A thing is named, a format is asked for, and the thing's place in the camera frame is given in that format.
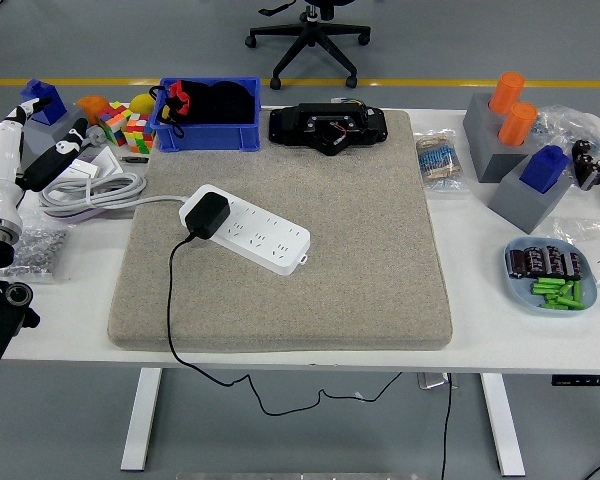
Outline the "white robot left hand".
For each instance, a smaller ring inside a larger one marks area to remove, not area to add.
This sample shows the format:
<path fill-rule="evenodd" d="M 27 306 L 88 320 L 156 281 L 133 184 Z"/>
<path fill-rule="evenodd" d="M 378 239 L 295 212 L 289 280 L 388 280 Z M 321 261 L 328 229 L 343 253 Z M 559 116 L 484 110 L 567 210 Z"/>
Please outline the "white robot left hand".
<path fill-rule="evenodd" d="M 21 170 L 23 128 L 50 103 L 49 97 L 27 100 L 0 122 L 0 227 L 15 230 L 22 226 L 18 204 L 23 193 L 47 187 L 77 159 L 87 139 L 89 122 L 80 116 L 61 140 Z"/>

